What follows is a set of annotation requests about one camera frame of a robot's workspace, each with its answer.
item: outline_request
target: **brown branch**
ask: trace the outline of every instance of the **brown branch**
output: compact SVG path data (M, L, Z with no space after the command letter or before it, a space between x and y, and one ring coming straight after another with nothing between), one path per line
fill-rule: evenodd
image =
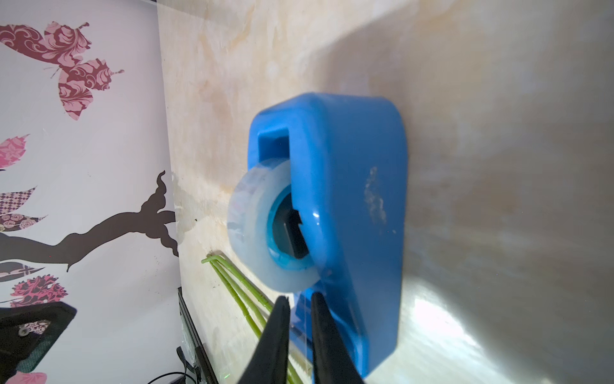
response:
M56 245L43 244L23 237L8 236L0 232L0 261L23 261L68 264L70 268L94 249L108 241L130 232L144 233L149 238L159 238L160 243L178 256L177 242L168 235L165 224L175 221L172 211L164 208L166 186L162 181L164 171L158 175L156 191L143 203L139 212L123 212L109 217L85 233L71 233Z

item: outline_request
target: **leaf decal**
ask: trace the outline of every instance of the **leaf decal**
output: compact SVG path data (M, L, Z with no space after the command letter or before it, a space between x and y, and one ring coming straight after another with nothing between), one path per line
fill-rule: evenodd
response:
M29 217L22 214L4 214L0 216L0 232L10 232L31 227L44 217Z
M36 187L22 192L0 194L0 215L11 213L28 201Z
M22 278L40 271L42 268L34 268L19 262L7 261L0 263L0 282Z
M11 301L11 307L25 307L26 305L43 304L60 301L68 295L64 287L56 283L58 278L51 275L37 276L16 284L11 296L21 296L21 301Z
M6 168L17 161L26 153L26 137L14 137L0 143L0 168Z
M47 375L39 372L33 372L31 374L24 374L17 372L15 376L11 377L6 384L45 384L47 382Z

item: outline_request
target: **butterfly decal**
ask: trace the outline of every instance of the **butterfly decal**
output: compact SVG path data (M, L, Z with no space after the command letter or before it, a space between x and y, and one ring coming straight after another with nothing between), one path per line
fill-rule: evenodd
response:
M90 49L91 41L85 38L81 29L51 22L41 35L28 25L0 26L0 42L27 57L58 65L60 78L58 94L62 107L70 117L78 120L81 112L93 101L91 90L109 89L112 72L101 59L83 61L80 56Z

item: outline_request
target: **clear tape roll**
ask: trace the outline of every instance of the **clear tape roll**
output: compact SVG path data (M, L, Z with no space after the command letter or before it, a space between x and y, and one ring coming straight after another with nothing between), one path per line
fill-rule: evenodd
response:
M271 210L289 186L290 160L265 160L243 176L228 207L227 229L233 250L254 275L279 292L302 291L320 279L309 255L299 262L280 263L276 261L279 250L271 248Z

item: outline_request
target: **green stem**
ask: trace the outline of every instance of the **green stem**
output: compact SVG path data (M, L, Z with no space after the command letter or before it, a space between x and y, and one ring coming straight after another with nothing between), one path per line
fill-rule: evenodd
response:
M289 357L288 357L288 373L290 374L288 376L288 381L290 381L291 383L292 383L292 381L294 381L297 384L298 383L303 384L303 381L301 380L300 376L298 376L297 370L294 369L294 366L290 362L290 358Z
M258 292L258 290L252 285L252 283L250 283L247 280L247 278L243 276L243 274L239 270L237 270L234 266L232 266L229 262L227 262L221 255L208 255L206 259L201 261L202 264L206 262L211 262L211 266L216 271L217 276L219 276L224 286L230 292L230 295L234 298L235 302L239 305L239 308L241 308L241 311L243 312L243 316L245 316L245 319L249 323L249 326L252 328L256 337L258 337L259 339L260 336L262 336L262 332L260 331L256 323L254 322L254 319L252 319L252 317L249 315L249 312L247 308L245 307L245 305L243 304L243 301L241 301L241 299L245 300L247 305L252 309L252 311L254 311L256 318L258 319L258 321L260 322L262 326L266 325L266 320L262 316L260 310L254 303L254 301L239 287L239 285L228 275L228 273L223 268L221 268L221 266L223 265L224 267L226 267L227 270L229 270L235 277L237 277L237 279L240 282L242 282L243 285L245 285L245 287L256 297L256 299L258 299L258 301L269 312L273 310L273 306L271 302L268 300L268 298L262 296L261 293ZM301 378L298 376L296 369L294 369L294 366L290 362L290 359L288 359L288 378L287 380L289 384L302 384L303 383Z
M260 302L267 311L273 311L273 303L271 303L265 296L263 296L258 291L258 289L256 289L254 285L252 285L252 283L250 283L249 280L247 280L247 278L237 268L235 268L234 265L231 265L231 263L226 261L226 259L224 259L222 255L208 254L206 259L201 260L201 263L204 264L213 260L219 261L228 271L230 271L230 273L232 273L237 278L237 280L239 280L241 284L243 284L245 288L247 288L247 290L251 292L252 295L254 295L256 300L258 300L258 302Z
M217 266L215 264L211 264L211 267L213 267L213 269L216 271L217 276L219 276L220 280L222 280L222 283L224 284L226 289L230 292L230 295L233 297L235 302L239 305L239 308L241 309L241 312L243 312L243 316L245 317L245 320L247 320L247 323L249 324L250 328L254 331L254 333L256 334L256 337L258 337L259 339L260 336L262 335L262 332L260 331L256 323L254 322L254 319L252 319L252 317L249 315L249 312L247 311L245 304L243 304L239 296L236 294L235 290L232 288L232 286L230 286L230 283L222 275L222 273L217 268Z
M239 294L239 296L241 296L241 299L243 300L243 302L247 304L247 306L254 312L260 325L264 327L266 325L266 320L264 316L262 316L260 309L258 309L254 301L245 293L245 291L241 289L241 287L239 287L239 284L237 284L236 281L232 277L230 277L230 275L228 275L228 272L226 272L226 270L224 270L224 268L221 267L221 265L219 264L219 261L212 261L211 265L217 266L220 272L224 275L224 278L230 283L232 288Z

